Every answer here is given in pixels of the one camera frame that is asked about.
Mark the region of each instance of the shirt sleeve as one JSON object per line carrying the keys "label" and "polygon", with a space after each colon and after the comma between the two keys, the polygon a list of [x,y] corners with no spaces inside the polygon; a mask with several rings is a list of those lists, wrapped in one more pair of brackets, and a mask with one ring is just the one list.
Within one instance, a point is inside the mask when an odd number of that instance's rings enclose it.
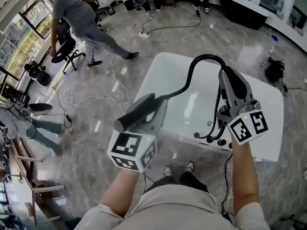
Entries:
{"label": "shirt sleeve", "polygon": [[64,13],[65,13],[64,4],[61,4],[59,0],[55,0],[52,12],[53,19],[54,20],[62,19],[64,17]]}
{"label": "shirt sleeve", "polygon": [[250,203],[240,209],[235,226],[240,230],[270,230],[259,203]]}
{"label": "shirt sleeve", "polygon": [[110,207],[98,205],[90,209],[77,225],[75,230],[111,230],[124,219],[117,215]]}

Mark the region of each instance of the right arm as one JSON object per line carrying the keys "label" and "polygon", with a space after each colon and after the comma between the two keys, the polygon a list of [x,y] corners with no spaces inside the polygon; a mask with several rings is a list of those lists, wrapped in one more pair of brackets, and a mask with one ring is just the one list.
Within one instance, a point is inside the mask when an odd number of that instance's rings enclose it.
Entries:
{"label": "right arm", "polygon": [[51,26],[51,51],[50,55],[54,57],[57,53],[57,36],[58,36],[59,19],[52,20]]}
{"label": "right arm", "polygon": [[249,143],[233,144],[233,191],[235,215],[250,203],[259,203],[259,183]]}

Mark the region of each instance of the person in blue jeans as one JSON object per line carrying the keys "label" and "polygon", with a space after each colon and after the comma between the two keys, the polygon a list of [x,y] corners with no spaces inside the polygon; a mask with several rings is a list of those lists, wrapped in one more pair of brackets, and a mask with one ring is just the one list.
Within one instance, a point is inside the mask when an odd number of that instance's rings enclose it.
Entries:
{"label": "person in blue jeans", "polygon": [[30,111],[10,100],[0,104],[0,121],[8,129],[7,138],[16,137],[33,139],[51,149],[52,155],[59,154],[59,144],[42,135],[37,129],[41,128],[60,136],[64,125],[49,121],[36,120],[30,117]]}

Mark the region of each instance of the marble floor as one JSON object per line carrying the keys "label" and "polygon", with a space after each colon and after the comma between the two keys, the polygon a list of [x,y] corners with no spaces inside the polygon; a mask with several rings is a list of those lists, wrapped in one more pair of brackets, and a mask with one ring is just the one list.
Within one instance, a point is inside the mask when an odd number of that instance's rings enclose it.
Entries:
{"label": "marble floor", "polygon": [[[118,44],[129,51],[139,51],[137,61],[126,62],[114,56],[112,63],[116,78],[129,90],[117,83],[112,72],[111,53],[98,50],[96,59],[104,61],[100,68],[87,69],[86,59],[76,62],[78,71],[67,70],[54,78],[59,100],[62,107],[70,115],[73,126],[67,130],[61,140],[50,134],[62,145],[61,156],[53,158],[51,152],[33,140],[28,140],[28,146],[33,156],[43,158],[37,165],[37,176],[42,180],[50,180],[55,184],[64,184],[66,190],[62,195],[55,195],[61,200],[57,210],[64,219],[82,217],[87,210],[97,205],[104,191],[115,178],[118,169],[106,154],[109,139],[113,130],[113,121],[122,115],[122,110],[110,97],[118,103],[132,103],[154,57],[160,52],[169,52],[188,57],[201,54],[215,54],[225,60],[227,65],[266,81],[261,62],[268,55],[273,59],[284,59],[287,75],[284,81],[288,87],[304,87],[303,80],[307,78],[307,56],[283,36],[273,53],[270,52],[271,37],[268,27],[263,26],[258,31],[234,24],[227,20],[218,8],[211,8],[209,15],[201,11],[201,24],[195,28],[176,28],[155,31],[148,39],[138,37],[142,24],[150,19],[141,11],[127,11],[124,5],[118,5],[116,14],[103,16],[102,25]],[[196,25],[199,22],[190,3],[179,2],[177,8],[163,7],[161,12],[153,12],[154,20],[145,25],[145,32],[163,26]],[[51,66],[50,57],[44,64],[58,70],[62,65]],[[41,89],[33,85],[30,89],[31,101],[50,102],[54,109],[51,114],[61,114],[56,94],[52,90]],[[289,90],[289,96],[284,97],[284,128],[283,141],[278,162],[255,162],[260,180],[260,200],[267,222],[281,229],[279,218],[292,213],[306,210],[307,181],[302,179],[307,158],[307,98],[300,90]],[[42,120],[63,122],[63,116],[42,116]],[[181,143],[171,138],[162,138],[161,152],[154,158],[146,174],[153,180],[162,175],[163,168],[170,164],[179,176],[185,163],[196,162],[195,174],[207,184],[209,191],[219,202],[225,196],[224,163],[226,155],[201,150]],[[228,165],[228,180],[231,187],[232,161]],[[137,184],[133,204],[135,205],[144,190],[143,178]],[[226,202],[227,211],[233,212],[233,199]]]}

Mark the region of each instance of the gray pants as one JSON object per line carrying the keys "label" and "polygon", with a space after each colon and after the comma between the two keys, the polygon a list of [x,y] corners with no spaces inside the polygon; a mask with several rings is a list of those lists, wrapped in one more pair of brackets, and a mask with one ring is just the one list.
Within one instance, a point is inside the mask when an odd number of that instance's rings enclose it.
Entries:
{"label": "gray pants", "polygon": [[111,53],[119,55],[123,58],[127,58],[129,52],[120,46],[117,45],[115,40],[105,34],[103,31],[99,30],[96,23],[92,22],[89,26],[84,29],[74,30],[74,35],[79,39],[83,40],[86,45],[86,56],[87,56],[87,63],[92,64],[94,59],[94,48],[95,46],[99,46],[104,48]]}
{"label": "gray pants", "polygon": [[30,128],[27,129],[28,138],[33,138],[33,140],[37,141],[39,144],[52,149],[55,154],[59,153],[59,145],[47,137],[43,136],[38,130],[35,131],[35,127],[45,129],[53,134],[59,135],[62,131],[62,124],[56,124],[49,121],[41,121],[33,119],[33,124]]}

